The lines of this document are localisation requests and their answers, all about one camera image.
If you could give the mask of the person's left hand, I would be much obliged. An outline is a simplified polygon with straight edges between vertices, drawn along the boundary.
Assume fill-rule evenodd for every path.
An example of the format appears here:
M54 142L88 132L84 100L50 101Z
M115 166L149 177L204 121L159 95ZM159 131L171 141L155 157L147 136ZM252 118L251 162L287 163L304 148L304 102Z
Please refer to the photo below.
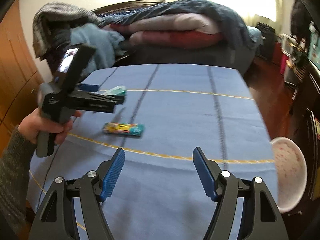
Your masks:
M40 109L36 108L26 116L18 126L18 131L33 144L37 143L37 136L40 132L56 134L55 144L62 144L68 132L73 127L73 120L70 119L64 124L56 123L52 120L40 116Z

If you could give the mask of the grey sweater forearm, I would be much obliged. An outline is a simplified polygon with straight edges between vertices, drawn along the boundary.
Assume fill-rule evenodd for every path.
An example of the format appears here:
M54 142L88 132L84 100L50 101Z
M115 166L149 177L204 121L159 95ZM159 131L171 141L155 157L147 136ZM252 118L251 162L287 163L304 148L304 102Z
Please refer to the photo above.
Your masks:
M1 215L18 234L25 224L29 168L36 145L14 129L1 157Z

